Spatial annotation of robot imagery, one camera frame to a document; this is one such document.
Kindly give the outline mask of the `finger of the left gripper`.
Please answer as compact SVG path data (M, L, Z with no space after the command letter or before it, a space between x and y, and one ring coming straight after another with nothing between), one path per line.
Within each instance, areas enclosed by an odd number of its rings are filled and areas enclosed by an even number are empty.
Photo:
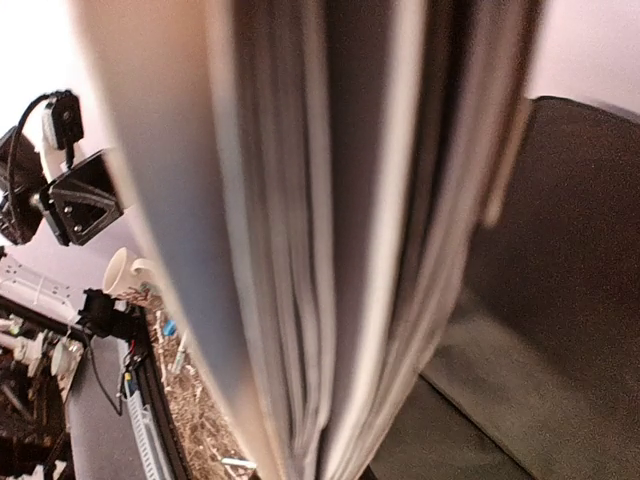
M39 207L59 244L84 246L123 216L108 153L97 151L39 192Z

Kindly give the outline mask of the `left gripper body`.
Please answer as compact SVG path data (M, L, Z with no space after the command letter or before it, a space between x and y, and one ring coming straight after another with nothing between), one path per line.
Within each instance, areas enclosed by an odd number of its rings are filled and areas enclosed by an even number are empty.
M12 163L14 172L14 220L9 206L8 157L15 128L1 137L1 236L10 244L23 245L36 234L43 215L35 197L47 185L40 156L31 141L22 134L17 141L17 156Z

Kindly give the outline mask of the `black student bag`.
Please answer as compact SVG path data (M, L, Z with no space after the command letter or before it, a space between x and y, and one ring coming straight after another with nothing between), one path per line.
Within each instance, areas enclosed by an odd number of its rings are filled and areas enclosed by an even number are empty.
M369 476L638 475L639 119L541 97Z

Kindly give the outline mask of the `dog picture book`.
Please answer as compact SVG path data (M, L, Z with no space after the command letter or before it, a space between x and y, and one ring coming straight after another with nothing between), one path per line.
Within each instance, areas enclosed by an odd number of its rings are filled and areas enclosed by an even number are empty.
M164 300L265 479L355 479L460 294L538 1L73 1Z

